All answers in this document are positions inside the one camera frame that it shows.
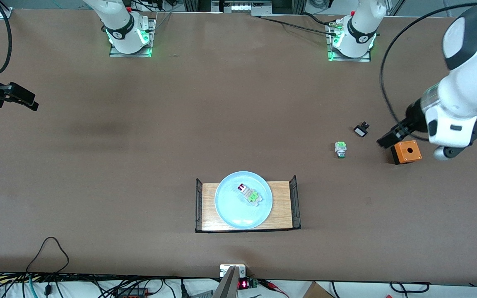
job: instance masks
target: brown table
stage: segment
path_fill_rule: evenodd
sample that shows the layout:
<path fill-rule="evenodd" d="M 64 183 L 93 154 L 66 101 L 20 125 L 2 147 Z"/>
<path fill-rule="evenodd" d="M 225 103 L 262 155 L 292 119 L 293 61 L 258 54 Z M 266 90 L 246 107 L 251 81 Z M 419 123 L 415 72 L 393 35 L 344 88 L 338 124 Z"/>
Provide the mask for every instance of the brown table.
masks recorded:
<path fill-rule="evenodd" d="M 174 14 L 152 58 L 122 59 L 108 58 L 91 11 L 16 10 L 0 81 L 34 91 L 40 109 L 0 109 L 0 270 L 25 270 L 56 236 L 68 272 L 201 277 L 245 263 L 271 279 L 477 284 L 477 142 L 449 162 L 421 143 L 423 160 L 407 166 L 375 144 L 394 124 L 379 61 L 409 21 L 385 19 L 373 62 L 348 63 L 328 62 L 320 34 Z M 420 23 L 390 54 L 399 113 L 447 73 L 451 21 Z M 0 22 L 0 65 L 5 53 Z M 365 138 L 352 132 L 361 121 Z M 297 175 L 303 229 L 195 234 L 196 178 L 237 170 Z M 33 270 L 64 260 L 53 243 L 42 256 Z"/>

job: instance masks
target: small white and green object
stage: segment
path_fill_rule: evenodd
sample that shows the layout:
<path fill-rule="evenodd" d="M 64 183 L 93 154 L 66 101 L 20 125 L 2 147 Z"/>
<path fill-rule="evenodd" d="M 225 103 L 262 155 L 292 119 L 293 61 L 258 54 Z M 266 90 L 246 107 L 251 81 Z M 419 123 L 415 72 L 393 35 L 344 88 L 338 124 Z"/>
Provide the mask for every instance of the small white and green object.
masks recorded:
<path fill-rule="evenodd" d="M 345 151 L 347 151 L 347 145 L 345 142 L 336 142 L 335 151 L 339 159 L 345 158 Z"/>

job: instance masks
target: round plate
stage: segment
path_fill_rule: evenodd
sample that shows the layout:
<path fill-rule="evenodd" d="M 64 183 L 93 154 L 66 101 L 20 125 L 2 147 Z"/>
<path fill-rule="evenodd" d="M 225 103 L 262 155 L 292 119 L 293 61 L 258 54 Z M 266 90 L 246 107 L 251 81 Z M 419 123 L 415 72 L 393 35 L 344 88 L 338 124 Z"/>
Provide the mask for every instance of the round plate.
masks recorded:
<path fill-rule="evenodd" d="M 241 183 L 255 189 L 263 198 L 257 206 L 246 201 L 237 189 Z M 225 177 L 214 195 L 214 205 L 220 218 L 240 230 L 255 228 L 263 223 L 270 215 L 272 204 L 273 198 L 268 183 L 259 175 L 246 171 Z"/>

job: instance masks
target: orange and black block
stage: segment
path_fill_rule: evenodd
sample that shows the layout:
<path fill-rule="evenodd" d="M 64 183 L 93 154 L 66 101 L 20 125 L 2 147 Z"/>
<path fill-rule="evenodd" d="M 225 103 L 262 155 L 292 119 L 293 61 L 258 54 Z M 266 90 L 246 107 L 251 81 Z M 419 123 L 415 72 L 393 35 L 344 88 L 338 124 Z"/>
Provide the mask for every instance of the orange and black block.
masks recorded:
<path fill-rule="evenodd" d="M 395 164 L 404 164 L 422 159 L 417 141 L 403 141 L 391 147 Z"/>

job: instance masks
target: white floor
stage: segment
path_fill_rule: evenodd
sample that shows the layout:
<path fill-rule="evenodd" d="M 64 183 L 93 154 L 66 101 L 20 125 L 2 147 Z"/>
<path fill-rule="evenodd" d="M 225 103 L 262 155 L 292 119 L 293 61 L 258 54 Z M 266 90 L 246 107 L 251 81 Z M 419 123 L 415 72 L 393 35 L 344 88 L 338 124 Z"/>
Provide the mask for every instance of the white floor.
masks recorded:
<path fill-rule="evenodd" d="M 306 290 L 310 286 L 310 281 L 277 281 L 272 280 L 272 283 L 276 284 L 281 290 L 285 291 L 290 298 L 301 298 L 305 294 Z M 100 285 L 103 288 L 112 287 L 119 282 L 115 281 L 101 281 Z M 180 280 L 179 279 L 167 279 L 168 285 L 170 285 L 176 294 L 176 298 L 181 298 Z M 202 292 L 216 290 L 218 283 L 211 279 L 185 279 L 185 287 L 189 295 L 200 294 Z M 318 282 L 323 288 L 334 296 L 331 284 L 328 281 Z M 49 295 L 49 298 L 60 298 L 60 294 L 53 286 L 53 293 Z M 161 281 L 150 281 L 147 288 L 150 292 L 155 292 Z M 46 283 L 34 283 L 34 290 L 38 295 L 38 298 L 44 298 L 43 290 Z M 100 291 L 91 282 L 80 281 L 65 281 L 59 283 L 60 290 L 64 298 L 97 298 L 100 296 Z M 396 293 L 390 289 L 390 285 L 387 283 L 335 283 L 336 290 L 340 298 L 385 298 L 387 295 L 391 295 L 393 298 L 405 298 L 403 294 Z M 419 285 L 405 285 L 407 290 L 420 290 L 424 286 Z M 251 298 L 261 294 L 260 298 L 285 298 L 282 294 L 269 291 L 261 286 L 252 288 L 249 290 L 238 291 L 238 298 Z M 22 285 L 13 285 L 8 290 L 7 298 L 23 298 Z M 25 284 L 25 297 L 34 298 L 28 284 Z M 154 298 L 172 298 L 171 290 L 163 286 L 163 288 L 153 295 Z M 468 286 L 437 286 L 431 285 L 430 290 L 423 294 L 408 294 L 409 298 L 477 298 L 477 287 Z"/>

